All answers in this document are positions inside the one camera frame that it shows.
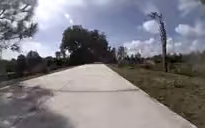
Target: bare tree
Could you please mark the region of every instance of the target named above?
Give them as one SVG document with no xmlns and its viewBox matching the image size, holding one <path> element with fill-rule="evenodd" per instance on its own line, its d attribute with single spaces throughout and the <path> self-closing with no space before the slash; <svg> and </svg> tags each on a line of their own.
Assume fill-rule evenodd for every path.
<svg viewBox="0 0 205 128">
<path fill-rule="evenodd" d="M 156 20 L 159 23 L 159 28 L 160 28 L 160 37 L 161 37 L 161 42 L 162 42 L 162 58 L 163 58 L 163 66 L 165 72 L 168 72 L 167 68 L 167 34 L 166 34 L 166 29 L 163 21 L 163 16 L 162 14 L 158 14 L 157 12 L 151 12 L 148 15 L 150 18 L 153 20 Z"/>
</svg>

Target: green grass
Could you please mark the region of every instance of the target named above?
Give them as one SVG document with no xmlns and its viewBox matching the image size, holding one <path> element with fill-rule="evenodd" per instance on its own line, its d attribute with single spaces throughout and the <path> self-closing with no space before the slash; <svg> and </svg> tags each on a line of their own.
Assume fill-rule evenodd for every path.
<svg viewBox="0 0 205 128">
<path fill-rule="evenodd" d="M 199 128 L 205 128 L 205 79 L 139 67 L 109 67 Z"/>
</svg>

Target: sidewalk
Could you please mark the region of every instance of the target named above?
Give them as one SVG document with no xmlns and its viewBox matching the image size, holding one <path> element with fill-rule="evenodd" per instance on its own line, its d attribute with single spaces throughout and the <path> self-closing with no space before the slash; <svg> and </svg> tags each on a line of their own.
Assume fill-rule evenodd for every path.
<svg viewBox="0 0 205 128">
<path fill-rule="evenodd" d="M 0 125 L 14 128 L 196 128 L 103 64 L 0 90 Z"/>
</svg>

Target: blue sky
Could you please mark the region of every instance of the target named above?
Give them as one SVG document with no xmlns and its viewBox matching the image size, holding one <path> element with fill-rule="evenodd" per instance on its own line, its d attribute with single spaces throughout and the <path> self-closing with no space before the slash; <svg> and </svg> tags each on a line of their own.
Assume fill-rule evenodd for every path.
<svg viewBox="0 0 205 128">
<path fill-rule="evenodd" d="M 205 49 L 205 8 L 198 0 L 39 0 L 34 17 L 39 31 L 21 42 L 21 53 L 53 56 L 63 31 L 77 24 L 105 32 L 111 46 L 124 45 L 129 54 L 159 54 L 158 24 L 147 17 L 153 11 L 164 16 L 169 53 Z M 6 50 L 2 57 L 18 54 Z"/>
</svg>

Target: cloud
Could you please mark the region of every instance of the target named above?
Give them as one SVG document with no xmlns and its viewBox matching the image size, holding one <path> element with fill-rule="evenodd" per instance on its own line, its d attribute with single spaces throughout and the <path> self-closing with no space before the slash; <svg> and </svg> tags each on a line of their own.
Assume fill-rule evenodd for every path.
<svg viewBox="0 0 205 128">
<path fill-rule="evenodd" d="M 65 18 L 69 21 L 71 25 L 73 25 L 73 20 L 68 13 L 65 13 Z"/>
<path fill-rule="evenodd" d="M 179 24 L 175 32 L 184 37 L 202 37 L 205 36 L 205 20 L 195 22 L 194 26 L 188 24 Z"/>
<path fill-rule="evenodd" d="M 147 2 L 145 4 L 140 4 L 140 9 L 141 11 L 145 14 L 148 15 L 151 12 L 160 12 L 159 9 L 156 7 L 156 5 L 153 2 Z"/>
<path fill-rule="evenodd" d="M 128 50 L 128 54 L 140 53 L 144 57 L 159 54 L 159 45 L 159 41 L 155 40 L 154 38 L 150 38 L 144 41 L 133 40 L 124 43 L 124 46 Z"/>
<path fill-rule="evenodd" d="M 3 50 L 2 58 L 3 59 L 12 59 L 16 58 L 19 54 L 26 55 L 29 51 L 37 51 L 41 57 L 54 56 L 54 53 L 59 48 L 59 42 L 54 43 L 53 46 L 43 45 L 41 42 L 36 42 L 34 40 L 25 41 L 21 44 L 21 52 L 13 52 L 11 50 Z"/>
<path fill-rule="evenodd" d="M 68 7 L 86 7 L 84 0 L 38 0 L 38 7 L 35 11 L 35 19 L 39 23 L 40 30 L 50 29 L 56 25 L 64 24 L 64 14 Z"/>
<path fill-rule="evenodd" d="M 149 20 L 143 23 L 143 29 L 152 34 L 159 33 L 159 24 L 155 20 Z"/>
<path fill-rule="evenodd" d="M 186 16 L 200 6 L 201 3 L 197 0 L 179 0 L 178 10 L 182 12 L 182 16 Z"/>
<path fill-rule="evenodd" d="M 150 38 L 148 40 L 133 40 L 124 43 L 124 46 L 127 48 L 128 54 L 140 53 L 144 57 L 161 54 L 162 50 L 160 40 L 155 38 Z M 170 54 L 188 52 L 188 49 L 185 50 L 184 47 L 185 45 L 182 42 L 174 41 L 171 37 L 167 39 L 167 52 Z"/>
</svg>

